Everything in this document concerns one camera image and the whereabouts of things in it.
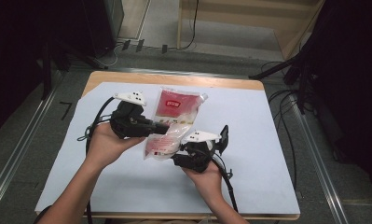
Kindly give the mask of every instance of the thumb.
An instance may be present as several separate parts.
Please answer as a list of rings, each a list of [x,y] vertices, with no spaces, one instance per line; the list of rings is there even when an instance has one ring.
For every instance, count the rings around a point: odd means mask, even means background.
[[[135,145],[143,142],[145,140],[145,137],[131,137],[124,139],[122,142],[122,146],[124,146],[125,149],[128,149],[130,147],[134,147]]]

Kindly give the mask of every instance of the black curtain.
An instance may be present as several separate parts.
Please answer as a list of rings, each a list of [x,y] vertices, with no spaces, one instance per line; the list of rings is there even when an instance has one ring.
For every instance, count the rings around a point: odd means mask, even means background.
[[[0,127],[42,81],[38,3],[0,1]]]
[[[372,182],[372,1],[326,0],[316,26],[330,9],[309,56],[314,89],[342,133],[334,146]]]

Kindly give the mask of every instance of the person's left hand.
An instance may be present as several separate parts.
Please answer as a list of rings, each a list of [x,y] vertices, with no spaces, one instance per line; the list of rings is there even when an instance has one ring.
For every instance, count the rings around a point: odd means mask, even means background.
[[[96,169],[103,169],[116,161],[128,148],[145,140],[145,137],[120,139],[110,127],[109,123],[99,124],[90,140],[90,149],[85,163]]]

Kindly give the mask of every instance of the white table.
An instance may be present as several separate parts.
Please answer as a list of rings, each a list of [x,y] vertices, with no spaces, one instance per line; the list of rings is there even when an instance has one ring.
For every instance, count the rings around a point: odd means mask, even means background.
[[[86,144],[76,139],[84,134],[108,98],[115,92],[142,91],[147,100],[143,115],[152,119],[162,86],[208,94],[190,131],[220,133],[224,125],[229,126],[229,143],[222,158],[233,170],[230,182],[239,212],[245,218],[299,217],[296,195],[260,82],[106,72],[91,74],[35,211],[53,204],[76,173],[85,158]],[[112,102],[103,114],[110,114],[118,103]],[[172,160],[144,160],[144,147],[140,144],[128,150],[102,172],[91,197],[92,214],[193,219],[211,214],[183,171]],[[224,181],[223,193],[230,203]]]

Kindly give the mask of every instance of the wrist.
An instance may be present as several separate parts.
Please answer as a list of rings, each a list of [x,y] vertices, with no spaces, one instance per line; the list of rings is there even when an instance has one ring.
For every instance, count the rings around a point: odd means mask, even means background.
[[[84,161],[80,166],[80,171],[88,175],[100,175],[104,167]]]
[[[209,205],[209,207],[220,206],[222,204],[227,203],[221,194],[206,197],[205,202]]]

